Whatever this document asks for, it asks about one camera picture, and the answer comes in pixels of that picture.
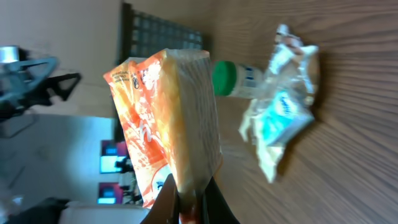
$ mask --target wooden table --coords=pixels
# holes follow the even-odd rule
[[[288,148],[270,185],[238,134],[247,101],[218,98],[217,176],[241,223],[398,222],[397,1],[131,1],[213,37],[213,59],[265,68],[286,23],[320,47],[317,120]]]

